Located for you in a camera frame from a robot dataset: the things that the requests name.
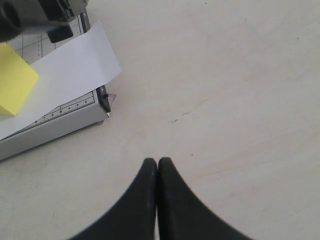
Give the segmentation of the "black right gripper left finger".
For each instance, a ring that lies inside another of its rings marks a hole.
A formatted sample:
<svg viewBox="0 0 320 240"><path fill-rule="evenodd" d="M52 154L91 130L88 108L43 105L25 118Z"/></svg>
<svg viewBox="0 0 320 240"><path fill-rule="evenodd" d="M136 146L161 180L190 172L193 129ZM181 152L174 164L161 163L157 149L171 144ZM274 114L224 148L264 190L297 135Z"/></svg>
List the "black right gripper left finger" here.
<svg viewBox="0 0 320 240"><path fill-rule="evenodd" d="M73 240L153 240L156 219L157 163L143 161L121 198Z"/></svg>

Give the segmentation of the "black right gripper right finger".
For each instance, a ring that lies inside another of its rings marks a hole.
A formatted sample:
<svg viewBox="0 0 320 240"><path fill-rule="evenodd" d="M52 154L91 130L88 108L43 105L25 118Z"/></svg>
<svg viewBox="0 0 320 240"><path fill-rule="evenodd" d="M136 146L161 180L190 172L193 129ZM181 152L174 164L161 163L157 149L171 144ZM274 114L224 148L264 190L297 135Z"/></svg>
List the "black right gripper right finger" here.
<svg viewBox="0 0 320 240"><path fill-rule="evenodd" d="M161 240L248 240L192 192L173 161L158 162L157 219Z"/></svg>

